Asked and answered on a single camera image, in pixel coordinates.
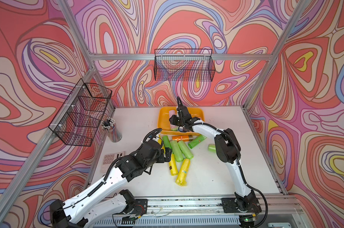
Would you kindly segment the orange plastic storage box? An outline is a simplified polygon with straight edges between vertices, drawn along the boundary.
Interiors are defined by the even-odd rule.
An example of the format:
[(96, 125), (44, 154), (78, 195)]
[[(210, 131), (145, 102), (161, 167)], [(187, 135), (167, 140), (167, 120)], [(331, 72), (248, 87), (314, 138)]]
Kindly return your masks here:
[[(180, 132), (180, 131), (172, 131), (171, 130), (171, 125), (169, 122), (170, 118), (170, 113), (172, 113), (172, 110), (176, 113), (177, 112), (177, 107), (176, 106), (163, 106), (160, 109), (159, 112), (159, 117), (158, 117), (158, 128), (161, 128), (161, 134), (163, 135), (199, 135), (198, 133), (195, 132)], [(188, 107), (188, 111), (192, 115), (192, 117), (198, 117), (202, 121), (205, 120), (204, 112), (202, 109), (198, 107)]]

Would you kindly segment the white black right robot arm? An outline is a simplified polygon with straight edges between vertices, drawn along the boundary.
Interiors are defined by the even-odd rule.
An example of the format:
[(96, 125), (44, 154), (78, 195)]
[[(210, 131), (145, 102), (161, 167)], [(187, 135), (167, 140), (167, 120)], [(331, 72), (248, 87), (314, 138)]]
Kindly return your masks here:
[(257, 192), (264, 201), (265, 214), (268, 214), (268, 203), (263, 193), (248, 184), (243, 169), (241, 167), (241, 147), (236, 136), (230, 128), (219, 129), (209, 123), (202, 121), (198, 117), (193, 117), (188, 108), (183, 104), (178, 104), (177, 115), (170, 117), (171, 124), (199, 133), (214, 140), (217, 157), (226, 164), (230, 176), (235, 185), (235, 204), (239, 211), (246, 212), (253, 209), (260, 213), (262, 209), (258, 205)]

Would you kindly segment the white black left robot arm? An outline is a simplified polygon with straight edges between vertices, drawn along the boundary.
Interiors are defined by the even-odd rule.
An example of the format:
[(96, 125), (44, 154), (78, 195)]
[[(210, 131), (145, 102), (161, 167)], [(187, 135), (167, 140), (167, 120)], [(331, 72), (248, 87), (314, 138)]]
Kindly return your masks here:
[(143, 173), (150, 174), (155, 163), (170, 162), (172, 151), (155, 140), (143, 142), (129, 155), (116, 159), (106, 174), (76, 196), (56, 200), (50, 205), (50, 222), (54, 228), (88, 228), (115, 214), (145, 213), (129, 190), (120, 187)]

